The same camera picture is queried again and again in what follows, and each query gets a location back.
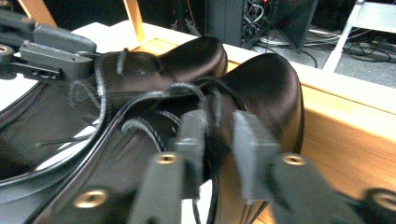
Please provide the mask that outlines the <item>dark computer tower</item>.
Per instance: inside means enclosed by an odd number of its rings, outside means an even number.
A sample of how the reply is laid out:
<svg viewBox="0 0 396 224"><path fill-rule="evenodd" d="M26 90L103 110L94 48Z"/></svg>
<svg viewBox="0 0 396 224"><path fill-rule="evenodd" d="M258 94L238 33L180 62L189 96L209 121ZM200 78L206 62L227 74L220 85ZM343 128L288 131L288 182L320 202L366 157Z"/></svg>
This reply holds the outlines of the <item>dark computer tower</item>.
<svg viewBox="0 0 396 224"><path fill-rule="evenodd" d="M267 30L265 12L262 0L206 0L205 34L250 49Z"/></svg>

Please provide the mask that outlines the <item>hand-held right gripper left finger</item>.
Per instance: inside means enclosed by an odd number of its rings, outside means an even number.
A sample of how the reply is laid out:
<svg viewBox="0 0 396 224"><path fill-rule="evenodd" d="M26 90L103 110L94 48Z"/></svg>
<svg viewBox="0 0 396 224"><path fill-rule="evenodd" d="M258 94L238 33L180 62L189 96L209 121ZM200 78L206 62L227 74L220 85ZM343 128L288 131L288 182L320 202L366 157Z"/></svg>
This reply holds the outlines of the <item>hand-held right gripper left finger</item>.
<svg viewBox="0 0 396 224"><path fill-rule="evenodd" d="M201 224L197 201L204 182L205 126L201 110L182 116L171 149L151 157L128 224L181 224L186 199L193 220Z"/></svg>

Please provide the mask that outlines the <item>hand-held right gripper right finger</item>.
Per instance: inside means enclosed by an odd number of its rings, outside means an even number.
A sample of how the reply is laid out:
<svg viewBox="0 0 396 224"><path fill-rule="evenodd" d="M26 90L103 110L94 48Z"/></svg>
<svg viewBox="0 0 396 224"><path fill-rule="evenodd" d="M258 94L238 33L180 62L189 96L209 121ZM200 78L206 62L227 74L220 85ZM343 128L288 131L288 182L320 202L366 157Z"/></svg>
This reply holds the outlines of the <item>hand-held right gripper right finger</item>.
<svg viewBox="0 0 396 224"><path fill-rule="evenodd" d="M363 224L305 156L282 153L259 119L233 113L233 155L249 203L268 202L277 224Z"/></svg>

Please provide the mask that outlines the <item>white metal table frame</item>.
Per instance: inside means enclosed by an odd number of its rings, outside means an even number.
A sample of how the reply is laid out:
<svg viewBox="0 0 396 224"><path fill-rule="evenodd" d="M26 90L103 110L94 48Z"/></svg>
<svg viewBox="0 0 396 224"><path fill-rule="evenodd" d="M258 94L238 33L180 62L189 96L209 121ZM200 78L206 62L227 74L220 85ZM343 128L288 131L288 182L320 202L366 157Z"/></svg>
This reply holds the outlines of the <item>white metal table frame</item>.
<svg viewBox="0 0 396 224"><path fill-rule="evenodd" d="M323 71L335 71L353 27L396 34L396 5L356 0L346 26L322 68Z"/></svg>

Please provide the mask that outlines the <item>dark leaning panel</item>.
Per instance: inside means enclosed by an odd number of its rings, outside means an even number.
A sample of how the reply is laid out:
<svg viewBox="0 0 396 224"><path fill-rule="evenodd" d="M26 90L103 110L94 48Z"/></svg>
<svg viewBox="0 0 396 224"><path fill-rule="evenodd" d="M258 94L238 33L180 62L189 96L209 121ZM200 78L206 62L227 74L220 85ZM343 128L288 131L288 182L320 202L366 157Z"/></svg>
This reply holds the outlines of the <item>dark leaning panel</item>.
<svg viewBox="0 0 396 224"><path fill-rule="evenodd" d="M275 0L272 20L297 53L301 53L318 0Z"/></svg>

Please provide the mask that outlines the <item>orange wooden bar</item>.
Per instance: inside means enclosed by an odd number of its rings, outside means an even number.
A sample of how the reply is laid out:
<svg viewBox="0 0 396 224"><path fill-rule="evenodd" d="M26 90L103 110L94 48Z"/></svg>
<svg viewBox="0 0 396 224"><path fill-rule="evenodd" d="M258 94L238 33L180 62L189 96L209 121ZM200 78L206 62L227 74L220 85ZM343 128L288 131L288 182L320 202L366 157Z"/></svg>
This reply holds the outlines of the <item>orange wooden bar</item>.
<svg viewBox="0 0 396 224"><path fill-rule="evenodd" d="M18 0L18 2L26 15L35 19L37 24L57 26L43 0Z"/></svg>
<svg viewBox="0 0 396 224"><path fill-rule="evenodd" d="M139 42L146 39L140 7L137 0L123 0L128 18L131 21L136 38Z"/></svg>

